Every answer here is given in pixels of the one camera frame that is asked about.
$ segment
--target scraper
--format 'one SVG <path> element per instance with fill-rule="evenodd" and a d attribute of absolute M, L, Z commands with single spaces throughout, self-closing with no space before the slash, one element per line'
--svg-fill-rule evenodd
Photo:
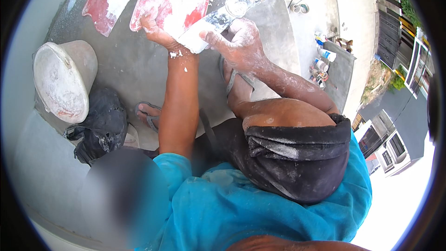
<path fill-rule="evenodd" d="M 190 49 L 192 53 L 201 53 L 208 43 L 204 42 L 199 33 L 203 30 L 221 33 L 236 18 L 242 18 L 246 12 L 265 0 L 226 0 L 225 6 L 215 10 L 186 30 L 177 41 Z"/>

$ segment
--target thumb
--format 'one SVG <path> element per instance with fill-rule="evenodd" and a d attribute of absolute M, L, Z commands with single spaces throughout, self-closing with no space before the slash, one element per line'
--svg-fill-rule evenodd
<path fill-rule="evenodd" d="M 211 45 L 221 54 L 227 53 L 229 48 L 232 47 L 232 43 L 226 40 L 220 33 L 215 31 L 201 31 L 200 38 L 206 43 Z"/>

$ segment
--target black plastic bag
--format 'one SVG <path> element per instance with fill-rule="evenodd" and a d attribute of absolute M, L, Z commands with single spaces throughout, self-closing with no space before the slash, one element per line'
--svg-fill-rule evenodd
<path fill-rule="evenodd" d="M 120 149 L 127 134 L 127 112 L 112 89 L 97 89 L 90 93 L 90 109 L 86 119 L 68 126 L 63 136 L 82 140 L 75 148 L 75 158 L 90 166 L 108 152 Z"/>

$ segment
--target flip-flop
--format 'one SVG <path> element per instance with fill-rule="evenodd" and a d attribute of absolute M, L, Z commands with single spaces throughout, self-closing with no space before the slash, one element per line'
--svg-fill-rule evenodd
<path fill-rule="evenodd" d="M 219 59 L 220 74 L 224 80 L 223 62 L 224 62 L 224 57 L 220 56 L 220 59 Z M 236 78 L 237 74 L 240 75 L 240 77 L 242 77 L 243 80 L 245 80 L 250 86 L 253 87 L 253 91 L 256 89 L 256 87 L 254 86 L 253 80 L 251 80 L 246 74 L 233 69 L 231 72 L 231 77 L 229 78 L 229 83 L 227 84 L 227 87 L 226 87 L 226 96 L 228 96 L 229 93 L 231 92 L 231 89 L 234 86 L 234 79 Z"/>
<path fill-rule="evenodd" d="M 140 109 L 138 108 L 138 107 L 139 107 L 139 104 L 147 104 L 149 107 L 151 107 L 151 108 L 153 108 L 153 109 L 159 109 L 159 110 L 161 110 L 161 108 L 158 107 L 158 106 L 156 106 L 156 105 L 152 105 L 152 104 L 150 104 L 149 102 L 139 102 L 139 103 L 135 106 L 135 115 L 137 116 L 137 118 L 139 119 L 139 116 L 138 116 L 138 112 L 139 112 L 139 111 L 140 111 L 141 113 L 145 114 L 145 115 L 146 115 L 147 124 L 150 126 L 150 128 L 152 128 L 153 131 L 155 131 L 155 132 L 158 133 L 158 128 L 153 124 L 153 121 L 152 121 L 152 120 L 159 120 L 159 119 L 160 119 L 160 116 L 159 116 L 159 115 L 157 115 L 157 116 L 148 115 L 146 112 L 143 112 L 142 110 L 140 110 Z"/>

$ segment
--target blue shirt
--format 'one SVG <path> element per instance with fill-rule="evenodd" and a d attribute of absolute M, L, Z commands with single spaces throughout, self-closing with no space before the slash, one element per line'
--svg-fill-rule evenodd
<path fill-rule="evenodd" d="M 225 250 L 260 234 L 350 242 L 371 205 L 370 178 L 353 131 L 340 186 L 315 205 L 260 190 L 229 163 L 195 177 L 181 155 L 163 153 L 153 161 L 169 185 L 169 213 L 156 239 L 139 250 Z"/>

